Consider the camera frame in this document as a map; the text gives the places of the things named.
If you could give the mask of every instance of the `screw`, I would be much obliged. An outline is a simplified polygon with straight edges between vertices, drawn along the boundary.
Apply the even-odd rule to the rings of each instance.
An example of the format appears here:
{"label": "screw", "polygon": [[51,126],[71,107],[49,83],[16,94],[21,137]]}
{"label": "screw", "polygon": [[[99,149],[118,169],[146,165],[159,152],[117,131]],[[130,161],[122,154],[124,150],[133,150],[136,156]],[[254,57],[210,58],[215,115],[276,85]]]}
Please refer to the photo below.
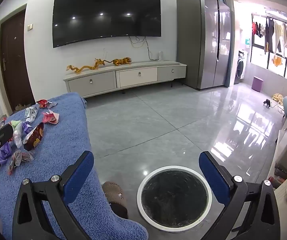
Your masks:
{"label": "screw", "polygon": [[234,180],[236,181],[236,182],[242,182],[242,177],[240,177],[240,176],[235,176],[234,177]]}
{"label": "screw", "polygon": [[23,179],[22,184],[27,185],[29,183],[29,179]]}
{"label": "screw", "polygon": [[51,177],[51,181],[56,182],[59,180],[59,176],[58,175],[54,175]]}
{"label": "screw", "polygon": [[270,182],[268,179],[265,179],[265,180],[264,180],[264,184],[265,184],[266,186],[270,186],[270,185],[271,185],[271,182]]}

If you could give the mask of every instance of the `blue gripper pad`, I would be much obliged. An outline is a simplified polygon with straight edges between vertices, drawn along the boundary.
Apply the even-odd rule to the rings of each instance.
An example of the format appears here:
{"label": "blue gripper pad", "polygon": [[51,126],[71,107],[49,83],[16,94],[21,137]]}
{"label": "blue gripper pad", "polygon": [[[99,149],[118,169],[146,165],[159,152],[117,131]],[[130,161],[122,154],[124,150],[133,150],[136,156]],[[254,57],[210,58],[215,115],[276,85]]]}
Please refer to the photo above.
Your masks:
{"label": "blue gripper pad", "polygon": [[230,202],[229,186],[205,152],[202,152],[199,156],[199,167],[218,202],[227,206]]}
{"label": "blue gripper pad", "polygon": [[85,183],[85,180],[93,168],[93,163],[93,154],[92,152],[87,151],[86,157],[76,167],[75,171],[64,185],[63,201],[66,205],[75,201],[82,185]]}

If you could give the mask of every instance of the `white tv cabinet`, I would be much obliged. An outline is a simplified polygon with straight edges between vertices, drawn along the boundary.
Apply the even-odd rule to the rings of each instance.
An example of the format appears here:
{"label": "white tv cabinet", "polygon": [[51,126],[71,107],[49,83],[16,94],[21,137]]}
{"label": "white tv cabinet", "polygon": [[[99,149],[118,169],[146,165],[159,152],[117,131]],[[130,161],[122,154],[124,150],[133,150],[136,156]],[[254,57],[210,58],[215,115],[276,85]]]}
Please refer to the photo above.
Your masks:
{"label": "white tv cabinet", "polygon": [[133,62],[130,65],[104,66],[69,73],[63,79],[68,92],[87,98],[116,90],[172,81],[186,77],[187,65],[175,61]]}

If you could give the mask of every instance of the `washing machine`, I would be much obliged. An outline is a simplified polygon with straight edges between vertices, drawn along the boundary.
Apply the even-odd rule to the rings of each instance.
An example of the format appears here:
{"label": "washing machine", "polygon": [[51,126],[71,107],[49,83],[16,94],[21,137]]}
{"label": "washing machine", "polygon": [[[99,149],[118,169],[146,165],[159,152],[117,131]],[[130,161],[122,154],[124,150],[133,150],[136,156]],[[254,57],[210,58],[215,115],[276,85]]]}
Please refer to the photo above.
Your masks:
{"label": "washing machine", "polygon": [[248,52],[244,50],[239,50],[234,84],[240,83],[241,79],[244,79],[245,77],[247,57],[248,57]]}

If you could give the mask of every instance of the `wall-mounted tv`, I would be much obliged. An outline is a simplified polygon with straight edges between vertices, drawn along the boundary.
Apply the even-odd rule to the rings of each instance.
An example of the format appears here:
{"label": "wall-mounted tv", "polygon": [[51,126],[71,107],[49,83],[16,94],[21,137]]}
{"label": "wall-mounted tv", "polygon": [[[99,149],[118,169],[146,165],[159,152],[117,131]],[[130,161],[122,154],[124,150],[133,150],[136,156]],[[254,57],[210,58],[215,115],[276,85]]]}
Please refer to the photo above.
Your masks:
{"label": "wall-mounted tv", "polygon": [[116,36],[161,37],[160,0],[54,0],[54,48]]}

